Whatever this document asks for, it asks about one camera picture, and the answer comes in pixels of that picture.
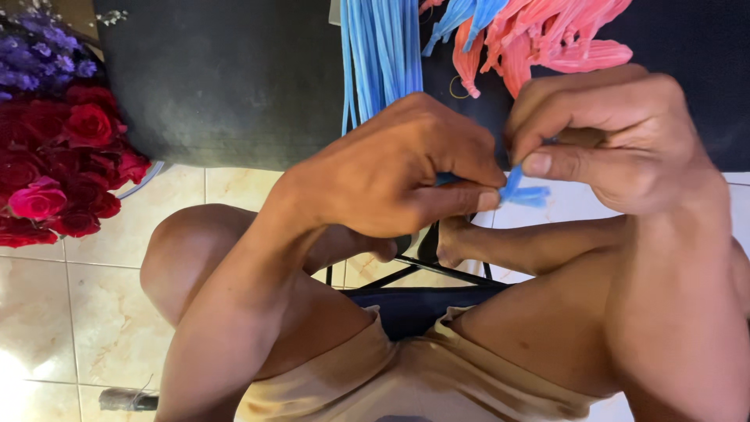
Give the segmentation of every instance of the fingernail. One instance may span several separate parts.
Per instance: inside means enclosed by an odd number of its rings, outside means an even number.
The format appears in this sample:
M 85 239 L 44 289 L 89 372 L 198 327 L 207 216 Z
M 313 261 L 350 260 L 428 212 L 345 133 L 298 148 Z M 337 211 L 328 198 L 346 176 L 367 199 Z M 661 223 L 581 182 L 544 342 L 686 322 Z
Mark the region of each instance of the fingernail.
M 479 194 L 477 211 L 491 211 L 500 205 L 500 194 L 497 191 L 482 192 Z
M 520 166 L 523 174 L 532 177 L 545 176 L 550 171 L 550 167 L 552 167 L 552 156 L 546 152 L 532 152 Z

